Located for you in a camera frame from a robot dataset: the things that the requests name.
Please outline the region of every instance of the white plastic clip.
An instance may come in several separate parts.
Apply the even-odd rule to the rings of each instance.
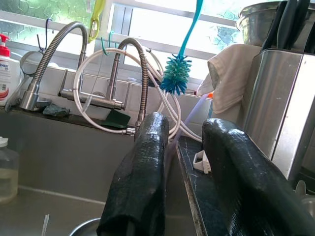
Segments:
[[[205,174],[211,172],[210,163],[205,151],[200,151],[195,154],[192,165],[196,170],[203,171]]]

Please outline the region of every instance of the metal pipe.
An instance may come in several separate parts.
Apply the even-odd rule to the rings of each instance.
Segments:
[[[146,109],[147,109],[147,100],[148,100],[148,82],[149,82],[149,74],[148,74],[148,65],[147,65],[147,59],[144,54],[144,50],[141,46],[141,44],[134,38],[127,38],[124,41],[122,41],[118,49],[123,49],[127,44],[131,44],[136,47],[139,57],[140,57],[140,62],[141,62],[141,70],[142,70],[142,91],[141,91],[141,102],[140,102],[140,110],[138,114],[138,120],[136,123],[136,126],[139,126],[140,123],[143,121],[144,116],[146,115]],[[107,99],[113,99],[115,95],[115,84],[117,80],[117,71],[118,71],[118,66],[119,66],[119,59],[120,59],[120,54],[116,53],[114,63],[113,63],[113,68],[112,68],[112,73],[110,76],[110,81],[109,81],[109,86],[107,89],[106,93],[106,98]]]
[[[87,34],[85,26],[81,22],[75,21],[63,27],[59,31],[59,33],[56,35],[56,37],[53,39],[53,41],[50,43],[49,47],[47,48],[45,54],[43,55],[37,67],[34,78],[32,79],[27,91],[23,95],[23,99],[20,104],[21,108],[26,109],[26,110],[33,110],[35,106],[35,102],[38,97],[40,81],[43,77],[43,74],[47,68],[47,65],[50,59],[52,58],[53,54],[55,53],[57,47],[59,46],[61,41],[64,39],[64,37],[75,28],[79,28],[82,32],[82,48],[81,48],[81,54],[79,57],[78,67],[81,65],[81,63],[83,62],[86,56],[88,34]]]
[[[61,96],[74,101],[73,97],[73,91],[72,90],[62,90],[61,91]],[[124,104],[120,101],[116,100],[107,100],[102,96],[94,95],[94,94],[89,94],[85,92],[80,92],[79,93],[80,101],[82,103],[86,103],[90,98],[91,98],[91,105],[98,106],[98,107],[104,107],[108,109],[118,109],[121,110],[124,108]]]

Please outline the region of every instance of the stainless steel container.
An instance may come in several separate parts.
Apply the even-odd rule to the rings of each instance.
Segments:
[[[266,9],[274,9],[274,8],[277,8],[278,4],[279,4],[279,1],[268,1],[268,2],[257,3],[250,6],[246,6],[240,11],[238,16],[241,18],[243,16],[247,16],[257,11],[266,10]]]
[[[263,44],[268,35],[272,20],[275,17],[278,3],[279,2],[266,2],[255,4],[244,8],[240,12],[240,16],[242,17],[237,21],[236,27],[242,32],[245,44],[255,46],[261,46]],[[311,3],[301,33],[293,45],[295,51],[304,51],[307,38],[314,22],[315,4]]]
[[[313,55],[266,50],[253,60],[242,101],[244,130],[288,179],[299,172],[315,128],[314,65]]]
[[[69,236],[97,236],[96,229],[98,228],[100,218],[92,219],[77,226]]]

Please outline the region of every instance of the flexible faucet hose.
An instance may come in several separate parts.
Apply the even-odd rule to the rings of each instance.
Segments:
[[[59,33],[56,35],[56,37],[53,39],[53,41],[50,43],[49,47],[47,48],[46,52],[44,53],[39,65],[37,67],[37,70],[35,72],[35,75],[34,75],[32,82],[40,83],[41,78],[43,77],[43,74],[47,68],[47,65],[48,65],[51,57],[55,53],[57,47],[59,46],[61,41],[64,39],[64,37],[75,28],[79,28],[82,32],[82,49],[81,49],[78,67],[80,66],[82,61],[85,59],[86,50],[87,50],[87,42],[88,42],[88,34],[87,34],[87,30],[86,30],[85,26],[81,22],[74,21],[74,22],[66,25],[65,27],[63,27],[59,31]]]

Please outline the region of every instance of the metal bowl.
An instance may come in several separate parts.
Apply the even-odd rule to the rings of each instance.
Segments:
[[[238,16],[241,18],[257,11],[277,8],[278,4],[279,1],[270,1],[246,6],[238,13]]]
[[[307,38],[312,29],[313,23],[315,22],[315,5],[311,4],[310,6],[311,8],[309,8],[306,15],[299,37],[293,45],[293,49],[296,51],[304,51]],[[272,8],[252,12],[240,18],[236,23],[236,27],[240,32],[242,32],[244,43],[262,46],[268,35],[268,31],[275,14],[276,8]]]
[[[100,218],[92,219],[77,226],[69,236],[97,236],[96,229],[98,228]]]

